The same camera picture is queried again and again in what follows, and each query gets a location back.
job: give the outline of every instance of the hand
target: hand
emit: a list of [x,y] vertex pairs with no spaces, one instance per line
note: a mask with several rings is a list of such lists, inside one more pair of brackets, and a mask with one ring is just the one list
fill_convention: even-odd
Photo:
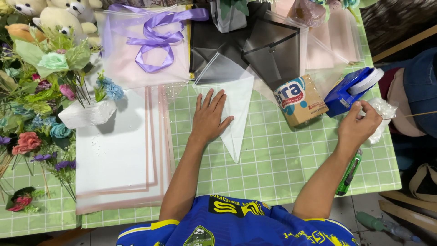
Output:
[[[366,116],[358,113],[361,106]],[[354,155],[357,149],[376,131],[382,117],[366,101],[356,101],[338,127],[338,144],[342,154]]]
[[226,94],[224,90],[221,90],[211,101],[213,92],[213,89],[209,90],[203,101],[203,105],[201,104],[202,94],[199,94],[197,97],[193,130],[191,131],[190,138],[195,141],[200,141],[202,144],[206,144],[209,140],[216,138],[234,119],[233,116],[229,116],[220,123],[223,107],[225,106]]

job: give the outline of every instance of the cardboard box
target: cardboard box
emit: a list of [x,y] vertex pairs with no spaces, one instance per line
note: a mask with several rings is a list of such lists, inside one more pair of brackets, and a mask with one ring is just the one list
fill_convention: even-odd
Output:
[[273,94],[292,127],[328,111],[309,75],[281,85]]

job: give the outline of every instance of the tape dispenser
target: tape dispenser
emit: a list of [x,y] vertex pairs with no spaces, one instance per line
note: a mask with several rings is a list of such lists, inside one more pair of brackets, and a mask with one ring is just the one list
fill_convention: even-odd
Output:
[[369,67],[347,74],[326,96],[324,101],[329,109],[326,114],[334,117],[349,111],[350,106],[370,90],[383,75],[382,69]]

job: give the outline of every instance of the purple ribbon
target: purple ribbon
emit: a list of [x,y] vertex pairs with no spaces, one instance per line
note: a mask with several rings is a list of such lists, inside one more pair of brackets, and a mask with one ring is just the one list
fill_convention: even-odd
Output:
[[[144,13],[144,14],[153,14],[154,12],[131,7],[131,6],[125,6],[121,4],[112,4],[109,6],[108,10],[110,11],[120,11],[121,9],[126,8],[134,13]],[[138,51],[138,54],[135,57],[135,62],[140,66],[145,72],[147,73],[153,73],[156,71],[159,71],[163,68],[166,68],[170,66],[174,61],[174,55],[173,51],[171,50],[171,43],[176,43],[184,38],[182,33],[180,31],[174,32],[174,33],[158,33],[152,28],[157,26],[162,26],[166,24],[170,24],[173,22],[179,22],[181,30],[184,29],[184,24],[182,21],[185,20],[193,20],[193,21],[207,21],[209,19],[208,11],[203,8],[196,8],[191,10],[186,10],[182,12],[162,12],[159,14],[154,15],[152,18],[147,20],[144,23],[144,30],[143,35],[146,37],[146,39],[139,39],[139,38],[133,38],[128,37],[128,40],[126,41],[127,44],[130,45],[141,45],[140,50]],[[123,24],[124,25],[132,25],[132,21],[127,20]],[[122,28],[120,25],[117,25],[116,27],[111,28],[113,31],[126,35],[127,30],[125,28]],[[144,60],[142,58],[142,55],[146,52],[148,52],[151,49],[161,47],[165,51],[167,51],[167,56],[164,59],[161,66],[153,66],[144,64]]]

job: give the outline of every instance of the blue jersey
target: blue jersey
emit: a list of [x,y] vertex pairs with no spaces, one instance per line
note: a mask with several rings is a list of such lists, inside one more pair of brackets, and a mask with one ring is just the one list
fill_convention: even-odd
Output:
[[195,198],[182,221],[134,225],[118,246],[357,246],[352,233],[329,219],[302,220],[282,206],[207,195]]

